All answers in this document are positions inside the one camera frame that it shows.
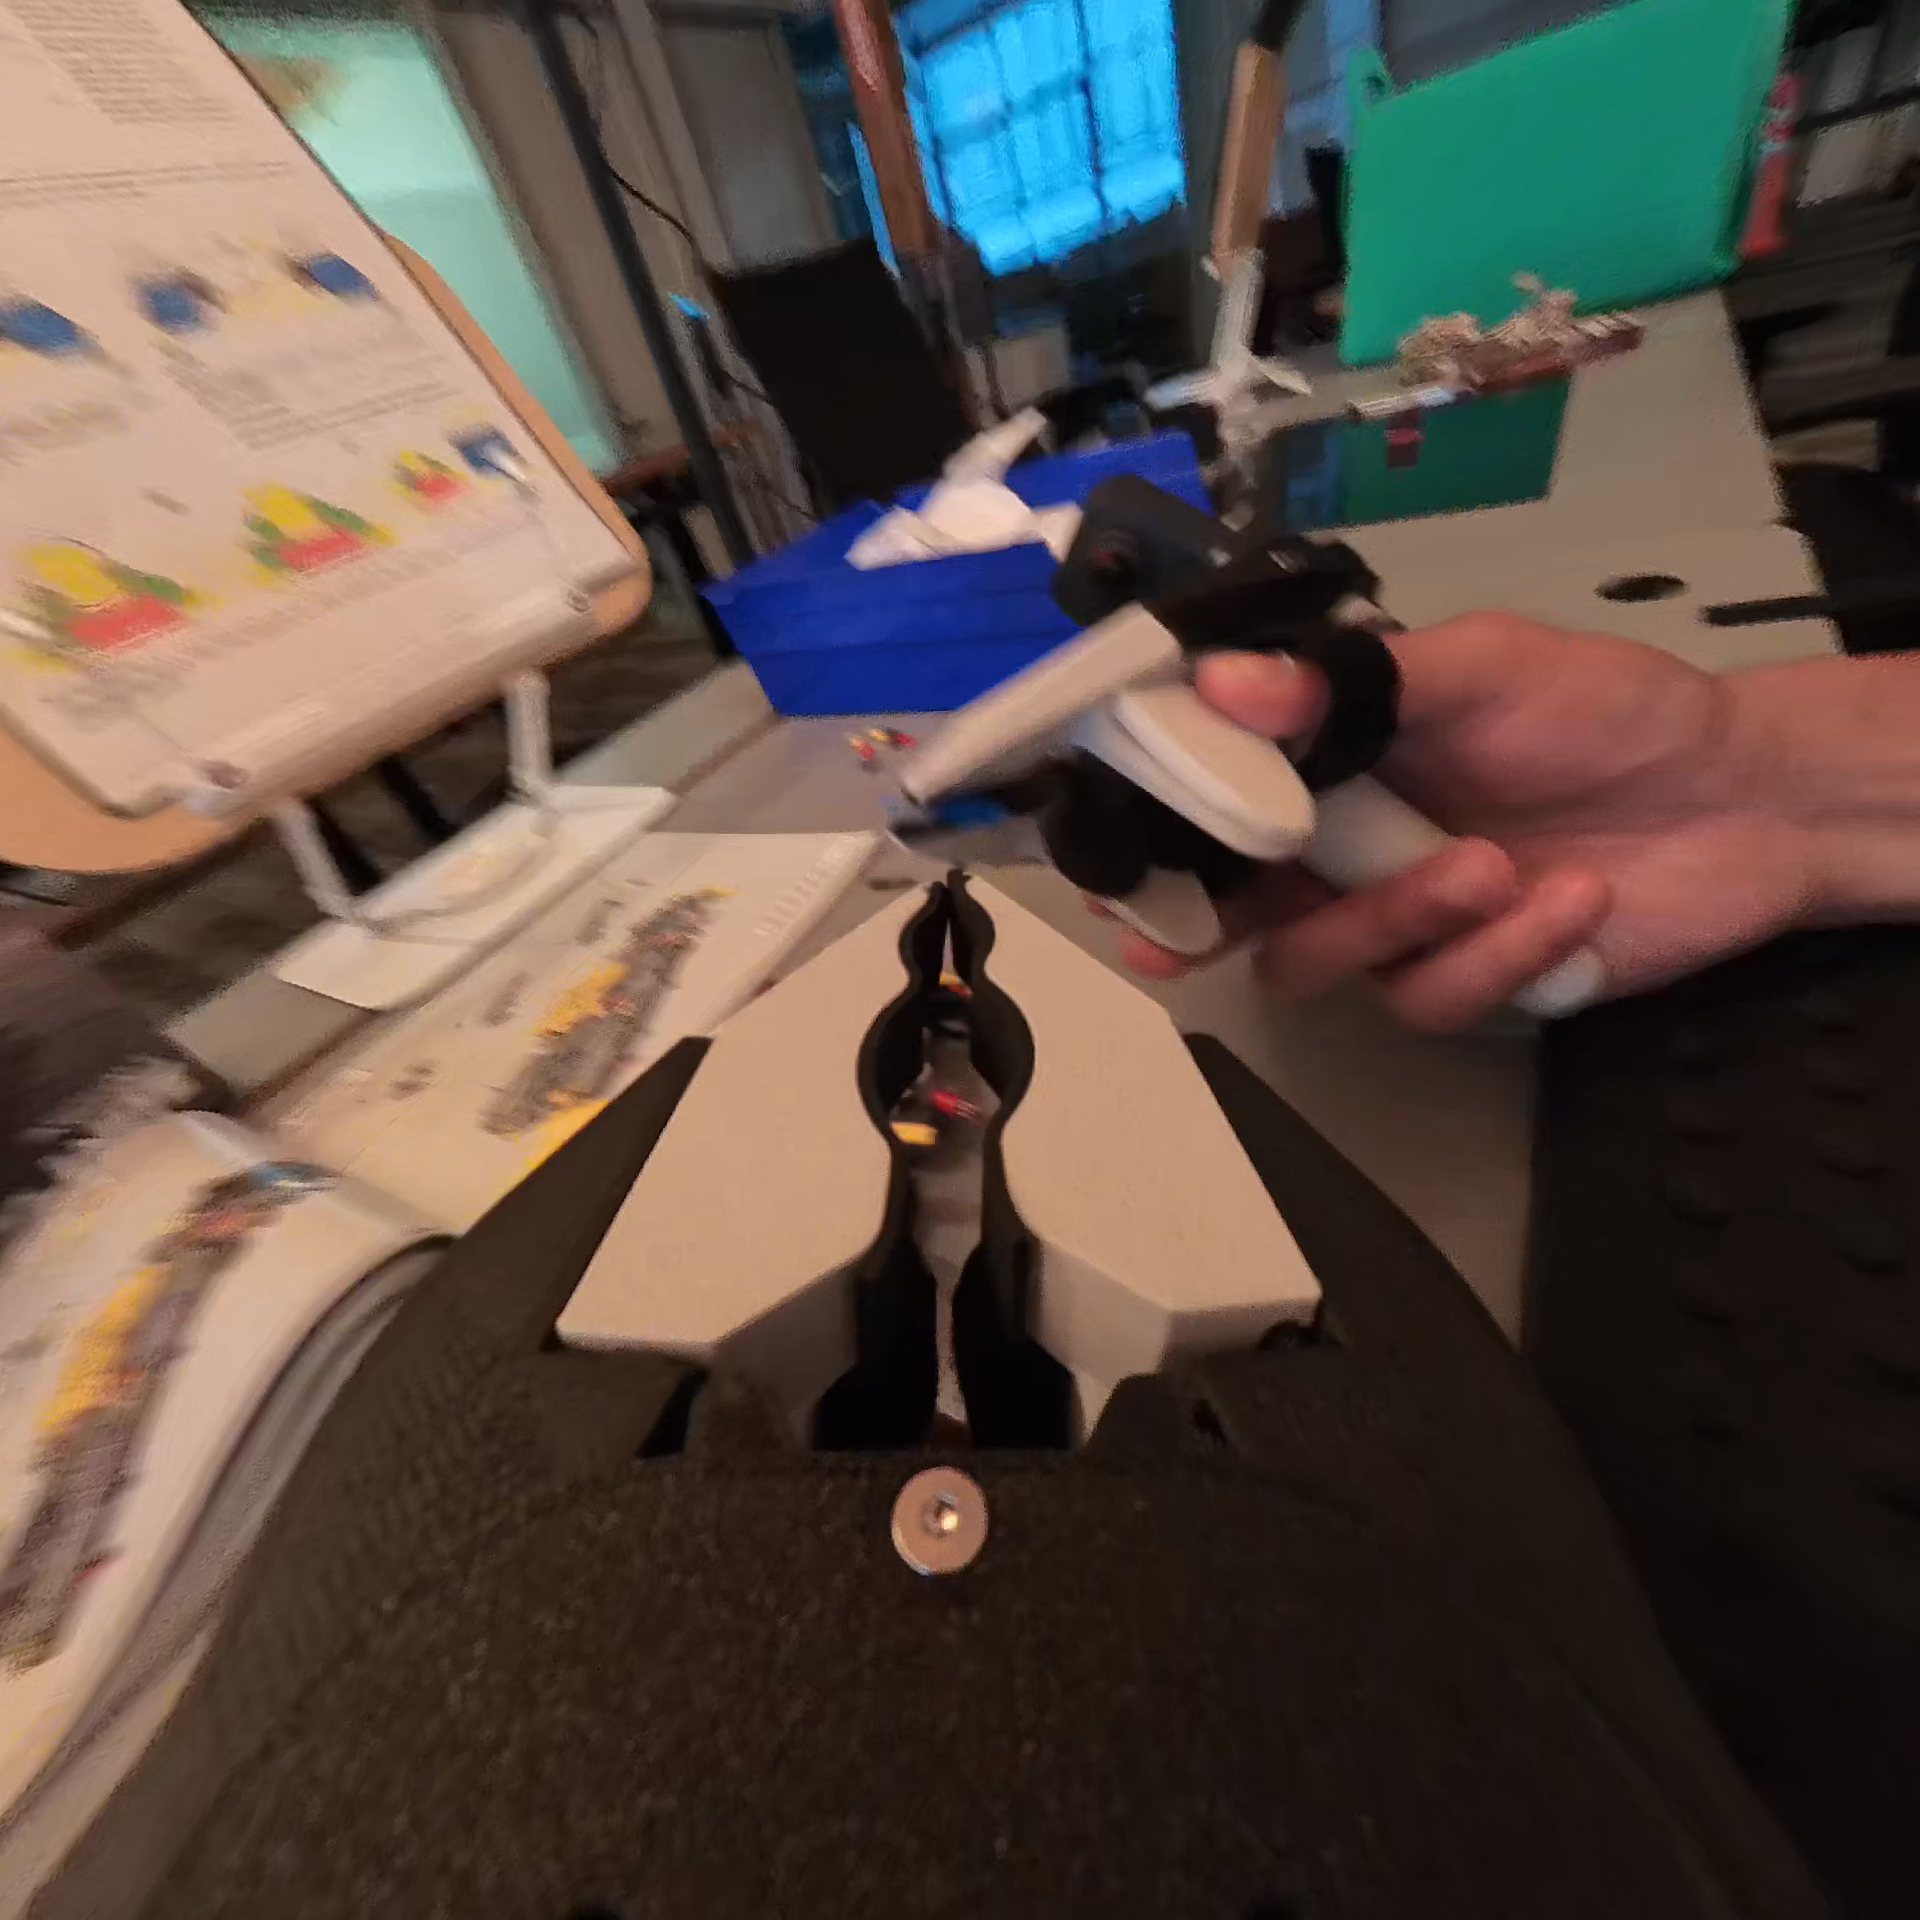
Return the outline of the printed instruction sheet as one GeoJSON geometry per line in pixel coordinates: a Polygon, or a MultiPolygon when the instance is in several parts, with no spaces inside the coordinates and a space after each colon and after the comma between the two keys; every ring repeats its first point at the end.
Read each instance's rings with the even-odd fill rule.
{"type": "Polygon", "coordinates": [[[289,789],[637,583],[181,4],[3,4],[3,730],[129,818],[289,789]]]}

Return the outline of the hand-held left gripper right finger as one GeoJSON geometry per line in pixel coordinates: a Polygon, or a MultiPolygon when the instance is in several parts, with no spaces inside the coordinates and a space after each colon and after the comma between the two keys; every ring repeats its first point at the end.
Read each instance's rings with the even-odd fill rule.
{"type": "Polygon", "coordinates": [[[953,881],[973,1070],[989,1323],[1067,1410],[1272,1334],[1320,1283],[1189,1037],[1139,989],[983,878],[953,881]]]}

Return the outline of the yellow black brick car model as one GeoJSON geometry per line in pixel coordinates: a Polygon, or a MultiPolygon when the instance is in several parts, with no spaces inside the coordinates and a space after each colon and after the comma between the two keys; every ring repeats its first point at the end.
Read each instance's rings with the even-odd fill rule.
{"type": "Polygon", "coordinates": [[[913,1070],[889,1115],[893,1140],[909,1156],[926,1158],[983,1122],[973,1070],[973,994],[959,973],[943,966],[913,1013],[913,1070]]]}

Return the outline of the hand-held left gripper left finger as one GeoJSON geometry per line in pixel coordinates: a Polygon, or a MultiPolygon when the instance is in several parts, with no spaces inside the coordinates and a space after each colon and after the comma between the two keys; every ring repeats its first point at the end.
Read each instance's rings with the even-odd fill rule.
{"type": "Polygon", "coordinates": [[[738,1007],[559,1310],[576,1353],[687,1361],[813,1404],[857,1357],[855,1270],[895,1197],[861,1050],[921,982],[931,884],[899,894],[738,1007]]]}

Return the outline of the open instruction booklet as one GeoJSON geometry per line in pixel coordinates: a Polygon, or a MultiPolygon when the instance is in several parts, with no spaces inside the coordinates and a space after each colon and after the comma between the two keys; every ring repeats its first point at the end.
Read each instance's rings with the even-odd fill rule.
{"type": "Polygon", "coordinates": [[[422,1276],[752,996],[873,833],[651,833],[269,1118],[177,1047],[74,1099],[3,1203],[3,1847],[207,1628],[320,1405],[422,1276]]]}

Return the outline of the wooden post red sign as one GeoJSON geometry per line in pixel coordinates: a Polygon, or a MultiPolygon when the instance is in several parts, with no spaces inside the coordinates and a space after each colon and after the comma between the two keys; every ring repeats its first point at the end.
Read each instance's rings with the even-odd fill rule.
{"type": "Polygon", "coordinates": [[[830,10],[895,260],[929,285],[943,262],[943,230],[927,204],[890,4],[830,2],[830,10]]]}

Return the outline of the red fire extinguisher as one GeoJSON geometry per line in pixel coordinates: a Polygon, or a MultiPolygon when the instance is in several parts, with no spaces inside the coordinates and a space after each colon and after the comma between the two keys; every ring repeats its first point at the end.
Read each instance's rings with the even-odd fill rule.
{"type": "Polygon", "coordinates": [[[1782,63],[1766,92],[1757,159],[1747,186],[1736,258],[1752,265],[1785,247],[1791,150],[1803,110],[1801,76],[1782,63]]]}

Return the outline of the crumpled white paper bags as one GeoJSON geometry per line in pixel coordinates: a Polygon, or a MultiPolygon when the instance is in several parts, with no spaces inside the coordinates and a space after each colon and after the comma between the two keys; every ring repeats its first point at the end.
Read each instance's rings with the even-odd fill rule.
{"type": "Polygon", "coordinates": [[[1034,451],[1049,435],[1040,407],[983,427],[942,468],[915,509],[890,507],[847,549],[853,570],[890,570],[909,563],[950,559],[1037,545],[1063,559],[1082,509],[1074,502],[1031,507],[1006,483],[1016,454],[1034,451]]]}

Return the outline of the blue plastic bin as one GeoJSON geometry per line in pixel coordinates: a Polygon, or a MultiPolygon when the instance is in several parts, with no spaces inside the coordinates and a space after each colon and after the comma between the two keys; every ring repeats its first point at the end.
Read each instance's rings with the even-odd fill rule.
{"type": "MultiPolygon", "coordinates": [[[[1209,505],[1181,427],[1029,460],[1006,483],[1031,507],[1082,509],[1096,484],[1125,474],[1209,505]]],[[[703,587],[707,611],[781,715],[950,710],[1075,635],[1051,590],[1059,563],[1037,545],[870,571],[847,564],[861,533],[890,507],[915,509],[929,487],[890,502],[861,500],[703,587]]]]}

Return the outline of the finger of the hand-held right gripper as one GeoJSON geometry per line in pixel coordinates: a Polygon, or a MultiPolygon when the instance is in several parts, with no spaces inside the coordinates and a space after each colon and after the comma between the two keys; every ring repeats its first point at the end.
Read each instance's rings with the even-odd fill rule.
{"type": "Polygon", "coordinates": [[[911,809],[1019,778],[1111,697],[1183,670],[1183,646],[1154,615],[1106,615],[1069,643],[971,700],[895,764],[911,809]]]}

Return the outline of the grey desk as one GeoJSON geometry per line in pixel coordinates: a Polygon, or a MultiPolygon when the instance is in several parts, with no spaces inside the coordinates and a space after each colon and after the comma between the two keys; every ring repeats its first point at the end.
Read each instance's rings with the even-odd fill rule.
{"type": "MultiPolygon", "coordinates": [[[[1471,611],[1619,634],[1713,670],[1832,651],[1813,622],[1713,629],[1705,604],[1803,591],[1731,325],[1717,294],[1645,309],[1639,349],[1575,373],[1552,487],[1513,507],[1347,533],[1408,622],[1471,611]]],[[[752,671],[694,691],[587,755],[581,779],[671,786],[687,833],[875,830],[883,786],[824,721],[781,721],[752,671]]],[[[1267,998],[1243,954],[1149,989],[1226,1042],[1520,1332],[1529,1219],[1529,1035],[1417,1041],[1357,994],[1267,998]]]]}

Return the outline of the small brown brick model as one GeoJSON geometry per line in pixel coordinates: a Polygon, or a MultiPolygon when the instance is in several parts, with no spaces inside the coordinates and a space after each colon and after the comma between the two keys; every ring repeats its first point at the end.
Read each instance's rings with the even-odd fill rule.
{"type": "Polygon", "coordinates": [[[1635,349],[1645,323],[1633,311],[1581,311],[1576,294],[1536,276],[1518,276],[1520,306],[1498,323],[1455,311],[1418,323],[1394,355],[1405,390],[1510,394],[1635,349]]]}

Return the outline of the person's right hand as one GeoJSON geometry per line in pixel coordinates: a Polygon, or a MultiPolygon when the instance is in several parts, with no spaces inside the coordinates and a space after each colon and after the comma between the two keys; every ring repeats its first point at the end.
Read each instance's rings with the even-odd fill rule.
{"type": "Polygon", "coordinates": [[[1587,950],[1639,993],[1761,945],[1799,913],[1747,805],[1727,678],[1631,639],[1463,615],[1390,645],[1398,733],[1379,779],[1451,834],[1336,891],[1272,867],[1221,907],[1213,954],[1310,998],[1369,986],[1448,1033],[1587,950]]]}

